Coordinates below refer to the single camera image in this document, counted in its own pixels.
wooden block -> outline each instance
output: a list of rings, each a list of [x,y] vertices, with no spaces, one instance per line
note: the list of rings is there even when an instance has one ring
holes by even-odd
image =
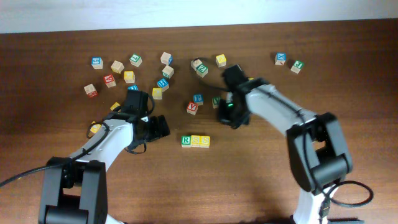
[[[104,62],[100,57],[93,57],[91,59],[91,65],[94,69],[102,69],[104,67]]]
[[[137,85],[132,85],[127,88],[128,90],[138,90]]]
[[[134,83],[136,81],[136,76],[133,71],[124,71],[124,81],[126,83]]]
[[[193,102],[196,103],[197,105],[203,105],[203,95],[202,94],[196,94],[193,96]]]
[[[135,66],[138,67],[141,63],[142,63],[142,58],[140,55],[138,54],[133,54],[130,58],[130,63]]]
[[[161,100],[162,99],[162,89],[161,88],[153,88],[152,97],[155,100]]]
[[[110,75],[105,75],[105,76],[104,76],[104,81],[105,81],[105,84],[106,84],[106,86],[107,86],[108,88],[111,88],[111,87],[116,86],[116,82],[115,82],[115,80],[114,80],[112,74],[110,74]]]
[[[222,54],[222,55],[216,56],[216,63],[217,63],[217,66],[219,68],[222,67],[222,66],[225,66],[226,65],[226,57],[225,57],[225,55]]]
[[[174,75],[174,69],[168,65],[163,68],[162,74],[166,78],[171,78]]]
[[[216,96],[216,97],[213,97],[213,99],[211,100],[211,103],[213,104],[214,109],[218,108],[218,105],[220,104],[220,99],[221,99],[220,96]]]
[[[275,55],[275,64],[276,65],[284,65],[286,62],[286,54],[285,53],[277,53]]]
[[[98,132],[98,130],[100,130],[100,128],[101,128],[101,125],[100,125],[100,124],[96,124],[96,125],[93,125],[93,126],[90,128],[90,131],[91,131],[93,134],[95,134],[95,133]]]
[[[191,147],[200,147],[200,136],[191,136]]]
[[[196,60],[193,60],[193,61],[191,61],[191,67],[196,71],[197,70],[197,67],[199,66],[199,65],[201,65],[202,64],[202,62],[201,62],[201,60],[199,60],[199,59],[196,59]]]
[[[160,58],[160,62],[162,62],[165,65],[170,65],[173,61],[173,57],[172,55],[170,55],[169,53],[163,52],[161,58]]]
[[[196,103],[189,102],[187,106],[187,113],[196,115],[197,112],[198,112],[198,105]]]
[[[200,136],[200,147],[210,147],[210,136]]]
[[[95,87],[94,87],[93,84],[90,84],[90,85],[88,85],[88,86],[85,86],[85,91],[86,91],[86,94],[88,95],[88,97],[90,97],[90,98],[92,98],[92,97],[98,95],[98,92],[97,92],[97,90],[95,89]]]
[[[197,74],[199,76],[201,76],[202,78],[205,77],[205,75],[208,73],[208,69],[206,67],[206,65],[201,64],[199,66],[197,66]]]
[[[296,60],[290,70],[298,74],[303,67],[304,63],[299,60]]]
[[[191,136],[182,136],[181,137],[181,146],[182,147],[191,147]]]
[[[165,78],[162,78],[161,80],[159,80],[157,82],[157,86],[162,89],[162,92],[169,89],[169,83],[166,81]]]
[[[120,104],[118,102],[115,102],[112,106],[111,106],[111,111],[115,110],[118,106],[120,106]]]
[[[124,66],[121,62],[114,61],[111,66],[111,69],[112,69],[112,71],[121,74],[124,69]]]

white wall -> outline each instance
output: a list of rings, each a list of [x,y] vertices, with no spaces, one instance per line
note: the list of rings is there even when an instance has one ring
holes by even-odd
[[[398,17],[398,0],[0,0],[0,33]]]

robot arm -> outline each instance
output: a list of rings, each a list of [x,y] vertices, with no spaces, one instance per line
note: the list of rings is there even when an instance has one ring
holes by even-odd
[[[133,150],[140,144],[146,149],[147,142],[170,134],[164,116],[148,118],[152,112],[147,109],[148,97],[147,93],[129,90],[124,105],[115,109],[120,112],[107,115],[105,125],[83,147],[68,158],[48,161],[47,165],[64,166],[45,171],[39,224],[123,223],[108,215],[106,171],[123,149],[138,154]],[[63,193],[74,186],[81,187],[80,196]]]
[[[227,68],[223,77],[230,93],[226,100],[220,101],[218,117],[222,123],[238,128],[249,124],[250,114],[256,114],[287,138],[290,169],[301,187],[291,222],[328,223],[329,206],[323,204],[322,191],[329,192],[353,168],[336,117],[330,113],[317,115],[301,108],[267,81],[249,80],[239,65]],[[324,142],[325,146],[315,150],[314,141]]]

block face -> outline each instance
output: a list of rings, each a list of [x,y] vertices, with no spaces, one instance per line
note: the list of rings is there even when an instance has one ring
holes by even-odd
[[[102,69],[104,66],[104,62],[100,57],[93,57],[91,59],[91,65],[93,66],[94,69]]]
[[[88,97],[90,97],[90,98],[98,95],[93,84],[85,86],[85,91],[86,91],[86,94],[88,95]]]
[[[200,136],[191,136],[191,147],[200,147]]]
[[[200,136],[200,147],[210,147],[210,136]]]
[[[181,137],[181,146],[182,147],[191,147],[191,136],[182,136]]]
[[[100,124],[96,124],[96,125],[93,125],[91,128],[90,128],[90,131],[92,132],[92,133],[97,133],[98,132],[98,130],[101,128],[101,125]]]
[[[160,58],[160,62],[162,62],[165,65],[170,65],[173,61],[173,57],[172,55],[170,55],[169,53],[163,52],[161,58]]]
[[[222,67],[222,66],[225,66],[226,65],[226,57],[225,57],[225,55],[221,54],[221,55],[216,56],[216,63],[217,63],[217,66],[219,68]]]
[[[118,102],[115,102],[112,106],[111,106],[111,111],[113,111],[115,108],[117,108],[118,106],[120,106],[120,104]]]
[[[304,63],[299,61],[299,60],[296,60],[290,70],[295,72],[295,73],[299,73],[299,71],[301,71],[301,69],[303,67],[304,67]]]
[[[129,86],[127,89],[128,90],[138,90],[138,87],[137,87],[137,85],[133,85],[133,86]]]
[[[165,78],[162,78],[157,82],[157,86],[162,89],[162,91],[166,91],[169,89],[169,83],[166,81]]]
[[[163,68],[162,74],[166,78],[171,78],[174,75],[174,69],[168,65]]]
[[[202,62],[201,62],[201,60],[199,60],[199,59],[196,59],[196,60],[193,60],[193,61],[191,61],[191,67],[196,71],[197,70],[197,67],[199,66],[199,65],[201,65],[202,64]]]
[[[193,96],[193,102],[197,105],[203,105],[203,101],[204,99],[202,94],[196,94]]]
[[[220,100],[221,100],[220,96],[216,96],[216,97],[213,97],[213,99],[211,99],[211,103],[213,104],[214,109],[218,108],[218,105],[220,104]]]
[[[196,103],[189,102],[187,106],[187,113],[196,115],[197,112],[198,112],[198,105]]]
[[[136,76],[133,71],[124,71],[124,81],[126,83],[134,83],[136,81]]]
[[[113,75],[106,75],[104,77],[105,84],[108,88],[116,86],[116,82],[114,81]]]
[[[141,63],[142,63],[142,58],[140,55],[138,54],[133,54],[130,58],[130,63],[135,66],[138,67]]]
[[[199,66],[197,66],[197,74],[199,76],[201,76],[202,78],[205,77],[205,75],[208,73],[208,69],[206,67],[206,65],[201,64]]]
[[[152,97],[155,100],[161,100],[162,99],[162,89],[161,88],[153,88],[152,89]]]
[[[124,69],[124,65],[121,62],[114,61],[111,66],[111,69],[112,71],[120,74]]]

wooden table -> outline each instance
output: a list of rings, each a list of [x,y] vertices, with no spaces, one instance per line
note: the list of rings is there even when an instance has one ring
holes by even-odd
[[[86,128],[122,103],[127,84],[107,88],[103,76],[114,60],[136,73],[140,90],[162,78],[163,52],[173,55],[175,75],[154,115],[164,114],[171,135],[142,155],[122,152],[107,174],[109,213],[129,223],[237,223],[288,217],[299,187],[286,141],[253,116],[237,130],[216,120],[211,98],[221,93],[198,84],[190,60],[225,54],[250,77],[262,77],[285,96],[316,113],[337,115],[354,161],[347,176],[371,186],[366,207],[332,206],[330,217],[368,223],[398,219],[398,21],[305,22],[244,26],[127,29],[0,35],[0,180],[68,156],[82,146]],[[287,65],[274,65],[286,52]],[[137,53],[139,68],[129,63]],[[103,70],[90,60],[100,56]],[[292,60],[305,63],[296,75]],[[204,81],[223,85],[222,69],[209,65]],[[83,90],[94,84],[99,96]],[[192,95],[205,104],[196,116],[185,108]],[[186,134],[211,136],[210,149],[182,148]],[[37,223],[43,173],[0,190],[1,223]],[[364,190],[342,187],[336,198],[363,200]]]

